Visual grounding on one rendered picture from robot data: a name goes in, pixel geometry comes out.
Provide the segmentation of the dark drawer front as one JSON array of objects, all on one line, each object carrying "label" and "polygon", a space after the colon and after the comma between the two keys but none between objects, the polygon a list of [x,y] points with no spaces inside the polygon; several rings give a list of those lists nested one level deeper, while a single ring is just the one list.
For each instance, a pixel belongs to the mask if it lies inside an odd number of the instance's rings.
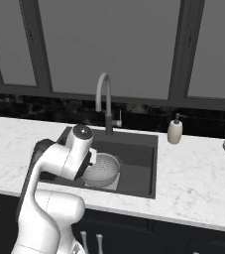
[{"label": "dark drawer front", "polygon": [[0,254],[11,254],[18,234],[16,211],[19,199],[0,194]]}]

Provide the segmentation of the dark grey sink basin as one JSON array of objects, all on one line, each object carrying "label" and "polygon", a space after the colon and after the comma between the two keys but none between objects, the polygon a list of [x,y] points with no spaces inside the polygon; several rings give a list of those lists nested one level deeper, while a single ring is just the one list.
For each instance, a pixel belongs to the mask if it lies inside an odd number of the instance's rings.
[{"label": "dark grey sink basin", "polygon": [[[117,156],[121,162],[116,181],[100,191],[137,197],[156,198],[158,137],[143,134],[113,132],[107,136],[102,130],[93,130],[91,147],[99,153]],[[74,182],[42,172],[42,183],[98,191],[83,179]]]}]

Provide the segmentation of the silver metal colander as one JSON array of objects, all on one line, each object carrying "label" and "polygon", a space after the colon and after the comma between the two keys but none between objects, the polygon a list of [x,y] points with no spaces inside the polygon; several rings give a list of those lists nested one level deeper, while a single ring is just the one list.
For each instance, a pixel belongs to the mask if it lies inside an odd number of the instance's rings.
[{"label": "silver metal colander", "polygon": [[118,156],[98,153],[96,163],[85,170],[82,179],[90,187],[108,187],[116,180],[122,165]]}]

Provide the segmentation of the dark framed window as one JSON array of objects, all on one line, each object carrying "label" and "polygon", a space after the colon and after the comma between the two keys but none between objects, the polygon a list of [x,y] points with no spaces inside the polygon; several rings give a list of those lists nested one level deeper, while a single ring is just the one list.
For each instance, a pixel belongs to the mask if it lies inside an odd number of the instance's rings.
[{"label": "dark framed window", "polygon": [[225,110],[207,0],[0,0],[0,93]]}]

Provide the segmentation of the grey arched sink faucet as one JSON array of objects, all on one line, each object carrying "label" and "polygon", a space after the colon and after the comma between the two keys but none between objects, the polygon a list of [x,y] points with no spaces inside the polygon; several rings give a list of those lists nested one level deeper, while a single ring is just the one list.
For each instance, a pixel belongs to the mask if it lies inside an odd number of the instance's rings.
[{"label": "grey arched sink faucet", "polygon": [[106,113],[105,113],[105,133],[107,135],[113,134],[114,127],[122,126],[122,113],[119,113],[119,119],[114,120],[112,114],[112,101],[111,101],[111,80],[108,73],[103,72],[96,85],[95,93],[95,110],[100,112],[102,110],[101,97],[102,89],[106,90]]}]

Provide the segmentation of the dark cupboard door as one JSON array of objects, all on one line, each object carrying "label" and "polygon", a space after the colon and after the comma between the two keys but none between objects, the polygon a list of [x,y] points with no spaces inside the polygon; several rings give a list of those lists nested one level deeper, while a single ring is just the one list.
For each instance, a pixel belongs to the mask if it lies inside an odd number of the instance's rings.
[{"label": "dark cupboard door", "polygon": [[82,240],[82,237],[80,234],[81,231],[86,232],[86,244],[85,245],[87,246],[88,254],[95,254],[91,226],[87,222],[81,222],[81,221],[74,223],[74,225],[72,226],[72,232],[74,234],[75,239],[82,246],[85,246],[83,244],[83,240]]},{"label": "dark cupboard door", "polygon": [[187,244],[116,227],[96,225],[96,234],[103,236],[104,254],[186,254]]}]

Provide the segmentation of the beige soap dispenser bottle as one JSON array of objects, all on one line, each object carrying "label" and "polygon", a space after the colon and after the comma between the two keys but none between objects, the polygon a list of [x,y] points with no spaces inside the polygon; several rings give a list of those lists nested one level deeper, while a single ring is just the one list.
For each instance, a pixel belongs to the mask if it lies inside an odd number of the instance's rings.
[{"label": "beige soap dispenser bottle", "polygon": [[168,142],[178,144],[182,136],[182,122],[179,120],[180,114],[176,113],[175,118],[169,123]]}]

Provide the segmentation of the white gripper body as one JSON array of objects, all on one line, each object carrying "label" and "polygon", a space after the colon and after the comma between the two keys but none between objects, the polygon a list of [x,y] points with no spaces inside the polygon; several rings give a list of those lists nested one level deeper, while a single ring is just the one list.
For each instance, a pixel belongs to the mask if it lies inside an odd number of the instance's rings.
[{"label": "white gripper body", "polygon": [[91,153],[91,157],[89,160],[89,166],[93,166],[96,164],[96,160],[97,160],[97,150],[90,148],[89,152]]}]

